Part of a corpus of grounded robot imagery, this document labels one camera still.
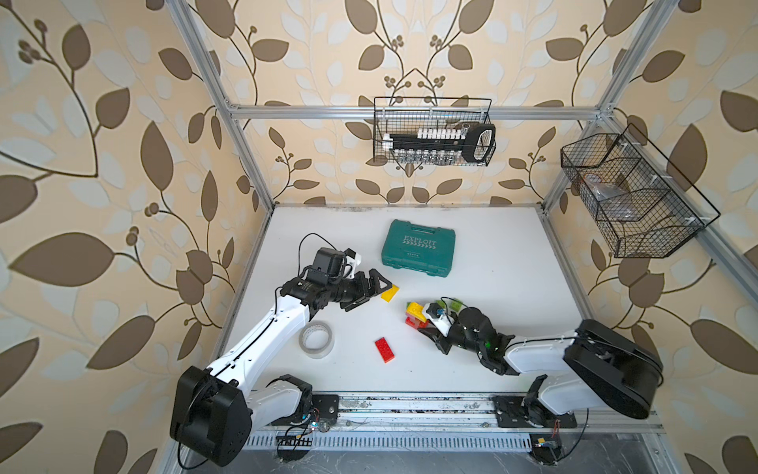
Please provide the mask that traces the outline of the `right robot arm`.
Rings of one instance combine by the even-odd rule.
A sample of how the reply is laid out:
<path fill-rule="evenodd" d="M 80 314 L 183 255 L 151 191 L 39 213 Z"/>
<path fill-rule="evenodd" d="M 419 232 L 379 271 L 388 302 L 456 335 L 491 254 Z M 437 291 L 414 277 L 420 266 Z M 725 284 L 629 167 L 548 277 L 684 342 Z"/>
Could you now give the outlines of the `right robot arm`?
<path fill-rule="evenodd" d="M 534 374 L 524 395 L 493 399 L 503 428 L 573 428 L 574 412 L 598 407 L 645 420 L 663 382 L 657 355 L 595 320 L 582 321 L 570 336 L 518 341 L 456 299 L 410 303 L 406 315 L 407 324 L 443 354 L 459 348 L 496 375 Z"/>

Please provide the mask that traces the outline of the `red lego brick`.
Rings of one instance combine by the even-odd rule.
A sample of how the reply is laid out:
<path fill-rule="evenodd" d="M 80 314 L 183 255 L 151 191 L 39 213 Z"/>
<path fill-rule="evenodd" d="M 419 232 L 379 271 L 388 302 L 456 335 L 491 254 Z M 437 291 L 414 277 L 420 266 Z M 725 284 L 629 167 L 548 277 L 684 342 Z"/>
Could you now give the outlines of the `red lego brick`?
<path fill-rule="evenodd" d="M 393 352 L 392 348 L 390 347 L 388 341 L 385 338 L 380 338 L 376 340 L 374 342 L 374 345 L 380 357 L 382 357 L 383 363 L 390 363 L 390 361 L 394 361 L 395 353 Z"/>
<path fill-rule="evenodd" d="M 418 329 L 418 328 L 422 327 L 422 321 L 420 321 L 420 320 L 418 320 L 417 318 L 414 318 L 414 317 L 407 317 L 406 320 L 405 320 L 405 323 L 408 326 L 410 326 L 410 327 L 412 327 L 414 329 Z"/>

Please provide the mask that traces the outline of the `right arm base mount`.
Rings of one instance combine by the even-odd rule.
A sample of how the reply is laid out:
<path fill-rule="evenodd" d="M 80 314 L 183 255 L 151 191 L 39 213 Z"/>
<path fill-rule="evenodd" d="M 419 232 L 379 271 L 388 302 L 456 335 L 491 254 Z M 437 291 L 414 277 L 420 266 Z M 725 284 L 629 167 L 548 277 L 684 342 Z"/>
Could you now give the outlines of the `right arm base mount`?
<path fill-rule="evenodd" d="M 497 395 L 492 398 L 497 426 L 501 429 L 575 429 L 573 414 L 555 415 L 539 401 L 525 396 Z"/>

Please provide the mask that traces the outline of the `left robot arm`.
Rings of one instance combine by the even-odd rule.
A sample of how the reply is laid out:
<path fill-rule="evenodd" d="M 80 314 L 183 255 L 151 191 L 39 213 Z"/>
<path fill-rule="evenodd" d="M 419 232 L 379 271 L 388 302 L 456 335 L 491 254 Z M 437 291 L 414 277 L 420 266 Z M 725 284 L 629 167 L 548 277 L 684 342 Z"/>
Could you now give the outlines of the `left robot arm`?
<path fill-rule="evenodd" d="M 349 312 L 388 292 L 377 270 L 358 270 L 351 249 L 320 249 L 311 265 L 276 288 L 274 305 L 232 349 L 205 369 L 192 365 L 180 377 L 170 436 L 179 448 L 223 467 L 242 451 L 252 432 L 286 420 L 308 427 L 319 412 L 311 384 L 286 374 L 258 390 L 255 385 L 286 343 L 331 303 Z"/>

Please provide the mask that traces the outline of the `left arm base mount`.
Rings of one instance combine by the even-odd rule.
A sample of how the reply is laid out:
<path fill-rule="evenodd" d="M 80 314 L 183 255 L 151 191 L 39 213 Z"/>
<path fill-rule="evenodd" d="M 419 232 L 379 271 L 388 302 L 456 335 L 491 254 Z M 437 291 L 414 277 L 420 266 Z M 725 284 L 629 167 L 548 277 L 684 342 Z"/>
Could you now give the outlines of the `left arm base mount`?
<path fill-rule="evenodd" d="M 310 399 L 301 401 L 295 413 L 279 418 L 270 425 L 274 427 L 302 427 L 308 423 L 326 424 L 329 427 L 337 424 L 340 414 L 340 397 L 337 394 L 312 395 Z"/>

